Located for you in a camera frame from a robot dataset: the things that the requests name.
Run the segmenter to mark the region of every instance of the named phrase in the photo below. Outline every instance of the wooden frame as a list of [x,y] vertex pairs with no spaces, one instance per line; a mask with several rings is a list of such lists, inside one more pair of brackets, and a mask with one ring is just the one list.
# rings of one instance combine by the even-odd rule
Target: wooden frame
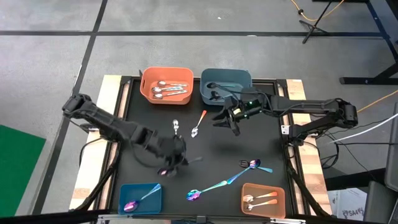
[[[117,102],[117,97],[119,93],[119,88],[121,86],[120,75],[105,75],[101,89],[99,91],[97,106],[104,109],[109,113],[114,113],[115,106]],[[301,80],[286,80],[287,89],[289,93],[289,98],[292,100],[305,100],[305,93],[303,88],[303,83]],[[129,84],[123,86],[122,98],[119,104],[118,117],[122,117],[126,105],[127,93]],[[279,88],[279,94],[283,94],[283,89]],[[306,124],[311,122],[309,114],[293,114],[293,121],[295,124]],[[284,124],[289,124],[287,116],[284,116]],[[98,138],[100,135],[98,132],[90,133],[87,138],[88,141]],[[308,137],[306,141],[316,145],[315,139]],[[112,161],[114,151],[116,150],[117,143],[112,143],[111,155],[109,157],[109,162]],[[321,205],[321,207],[331,214],[331,207],[329,203],[329,198],[326,190],[325,180],[323,178],[323,172],[319,160],[318,151],[311,145],[305,144],[300,146],[300,159],[302,163],[302,170],[305,179],[305,185],[314,196],[315,200]],[[75,189],[72,195],[72,201],[70,203],[70,209],[79,206],[84,199],[90,194],[95,185],[100,179],[101,168],[103,160],[105,158],[106,141],[98,141],[90,144],[86,147],[83,158],[81,161],[80,170],[77,176]],[[293,149],[289,148],[289,153],[293,155]],[[108,196],[109,181],[107,181],[104,189],[102,191],[101,201],[98,203],[99,209],[105,209],[106,198]],[[300,189],[295,184],[296,199],[298,205],[299,214],[304,214],[302,196]]]

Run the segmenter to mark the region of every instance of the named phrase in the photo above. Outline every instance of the teal bin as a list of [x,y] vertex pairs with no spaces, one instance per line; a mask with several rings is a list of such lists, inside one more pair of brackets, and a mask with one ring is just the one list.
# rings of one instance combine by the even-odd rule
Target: teal bin
[[[252,87],[251,75],[248,71],[237,70],[237,69],[222,69],[222,68],[208,68],[201,73],[200,78],[200,94],[203,102],[207,105],[223,106],[224,99],[232,94],[228,91],[222,90],[218,87],[209,88],[209,83],[216,83],[221,85],[223,88],[227,88],[232,91],[241,91],[243,88]],[[221,97],[218,100],[212,99],[212,91],[217,92]]]
[[120,188],[119,208],[120,215],[148,215],[158,214],[162,210],[162,188],[142,200],[132,212],[125,212],[124,206],[133,201],[140,200],[148,194],[158,183],[153,184],[124,184]]

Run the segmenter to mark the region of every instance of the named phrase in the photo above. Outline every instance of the black table surface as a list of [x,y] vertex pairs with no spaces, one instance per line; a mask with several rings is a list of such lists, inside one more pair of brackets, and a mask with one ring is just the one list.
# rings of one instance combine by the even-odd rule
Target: black table surface
[[[258,89],[274,93],[273,85],[255,85]],[[160,183],[163,189],[163,205],[160,214],[183,216],[247,217],[241,211],[241,191],[245,183],[254,183],[282,187],[285,190],[286,215],[292,214],[291,193],[286,173],[284,152],[279,131],[279,119],[263,114],[253,116],[239,123],[241,135],[236,137],[230,129],[212,126],[211,118],[220,110],[220,106],[208,106],[203,103],[199,83],[194,83],[193,93],[187,105],[153,105],[139,92],[139,82],[133,83],[132,95],[127,111],[127,120],[135,121],[159,135],[172,136],[173,119],[179,121],[178,134],[187,142],[187,159],[199,156],[202,162],[182,167],[175,177],[159,177],[157,170],[138,164],[132,150],[121,146],[120,163],[114,179],[110,209],[117,212],[120,188],[123,184]],[[202,120],[198,135],[191,138],[190,133],[197,125],[203,110],[207,115]],[[136,150],[138,157],[150,164],[161,164],[148,152]],[[274,170],[272,174],[262,170],[249,170],[237,178],[231,185],[202,193],[194,201],[186,199],[192,189],[204,190],[222,180],[241,172],[238,162],[260,159],[261,166]]]

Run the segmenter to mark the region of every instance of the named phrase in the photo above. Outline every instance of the gray floor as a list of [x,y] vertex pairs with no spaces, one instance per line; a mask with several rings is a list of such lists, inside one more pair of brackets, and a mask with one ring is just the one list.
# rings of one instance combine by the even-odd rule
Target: gray floor
[[[371,2],[387,33],[398,39],[398,22],[387,3]],[[318,16],[325,7],[311,0],[297,3],[309,17]],[[100,4],[100,0],[1,1],[0,30],[92,30]],[[305,31],[299,19],[290,0],[109,0],[100,30]],[[333,32],[378,31],[365,4],[342,4],[319,26]],[[60,108],[71,92],[87,41],[88,37],[0,36],[0,123],[47,139],[17,214],[29,213],[61,119]],[[249,70],[254,78],[302,79],[308,99],[340,97],[358,108],[396,90],[396,86],[338,83],[338,77],[372,77],[389,67],[394,59],[382,39],[311,38],[305,45],[301,41],[296,37],[97,37],[80,92],[96,100],[103,75],[138,75],[139,69],[150,66],[188,67],[197,77],[206,68],[237,68]],[[397,96],[360,113],[359,123],[390,116]],[[389,128],[390,124],[384,125],[355,141],[387,141]],[[68,209],[85,139],[84,132],[69,128],[44,213]],[[325,145],[327,141],[318,141],[322,157],[335,150]],[[386,146],[350,149],[368,169],[385,166]],[[344,149],[340,153],[337,170],[363,171]]]

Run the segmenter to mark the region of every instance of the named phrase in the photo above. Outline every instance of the spoon in bin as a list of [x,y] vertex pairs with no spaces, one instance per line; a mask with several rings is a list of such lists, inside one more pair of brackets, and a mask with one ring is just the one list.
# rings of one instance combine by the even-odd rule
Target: spoon in bin
[[251,210],[252,210],[254,207],[256,207],[256,206],[261,206],[261,205],[275,205],[275,204],[277,204],[277,203],[278,203],[278,200],[276,200],[276,199],[272,199],[272,200],[269,200],[268,202],[263,202],[263,203],[260,203],[260,204],[257,204],[257,205],[252,205],[252,204],[248,203],[248,204],[246,205],[245,209],[251,211]]
[[161,100],[161,99],[163,99],[163,97],[165,97],[165,96],[173,96],[173,95],[178,95],[178,94],[182,94],[182,93],[188,93],[188,90],[181,90],[181,91],[177,91],[177,92],[173,92],[173,93],[168,93],[168,94],[161,94],[161,93],[158,93],[158,94],[155,94],[154,95],[154,99],[156,99],[156,100]]
[[182,88],[182,86],[173,86],[168,88],[159,88],[159,87],[152,88],[152,92],[154,94],[162,93],[163,91],[177,91],[177,90],[184,90],[184,89]]
[[257,198],[275,197],[275,196],[278,196],[277,192],[271,192],[269,194],[260,195],[260,196],[257,196],[257,197],[253,197],[253,195],[245,195],[245,196],[243,196],[243,201],[244,202],[252,202],[252,201],[254,201],[254,199],[257,199]]
[[138,208],[139,203],[144,200],[146,197],[150,196],[151,194],[155,193],[156,191],[158,191],[161,188],[160,184],[157,184],[152,190],[150,190],[150,192],[148,192],[148,194],[145,194],[140,200],[133,200],[129,203],[127,203],[124,206],[124,211],[125,212],[132,212],[135,209]]
[[166,83],[165,81],[159,81],[159,82],[157,82],[157,86],[164,87],[164,86],[166,86],[166,85],[184,86],[184,87],[187,87],[187,86],[188,86],[187,84]]
[[197,126],[194,127],[194,128],[192,129],[191,137],[194,138],[194,137],[198,134],[198,127],[199,127],[199,124],[200,124],[201,120],[203,119],[203,117],[206,115],[206,113],[207,113],[206,110],[204,110],[204,111],[201,113],[201,116],[200,116],[200,119],[199,119],[199,122],[198,122]]

